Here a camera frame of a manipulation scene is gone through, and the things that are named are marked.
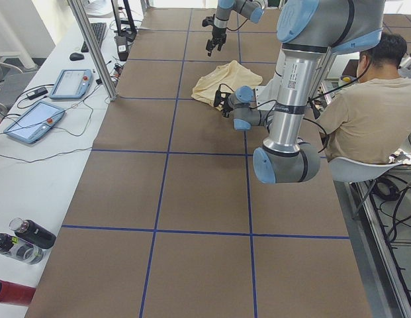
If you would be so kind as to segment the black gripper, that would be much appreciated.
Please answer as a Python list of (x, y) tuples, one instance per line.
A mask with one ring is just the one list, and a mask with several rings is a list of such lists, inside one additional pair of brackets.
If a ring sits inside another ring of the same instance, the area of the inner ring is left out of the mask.
[(230, 113), (236, 108), (231, 100), (232, 93), (221, 92), (219, 89), (214, 95), (213, 107), (220, 108), (222, 116), (228, 118)]
[(211, 57), (212, 51), (217, 48), (218, 51), (222, 50), (223, 45), (226, 43), (226, 30), (228, 26), (228, 19), (222, 20), (216, 15), (205, 17), (202, 21), (202, 26), (212, 26), (212, 38), (207, 41), (206, 51), (207, 56)]

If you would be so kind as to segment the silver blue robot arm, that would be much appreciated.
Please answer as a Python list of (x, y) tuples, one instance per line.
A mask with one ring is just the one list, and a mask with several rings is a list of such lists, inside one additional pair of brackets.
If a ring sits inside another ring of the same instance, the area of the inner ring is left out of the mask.
[(247, 0), (219, 0), (215, 14), (205, 17), (202, 26), (212, 26), (212, 38), (207, 40), (206, 51), (211, 56), (212, 51), (217, 48), (221, 51), (226, 43), (226, 31), (230, 14), (235, 11), (237, 14), (257, 24), (264, 14), (268, 1), (247, 1)]
[(253, 168), (265, 184), (305, 182), (320, 169), (320, 155), (298, 138), (318, 63), (325, 54), (349, 54), (376, 46), (381, 38), (383, 1), (288, 1), (277, 21), (285, 59), (268, 84), (270, 111), (252, 109), (257, 95), (243, 86), (217, 91), (214, 105), (233, 116), (241, 131), (265, 126), (269, 135), (254, 150)]

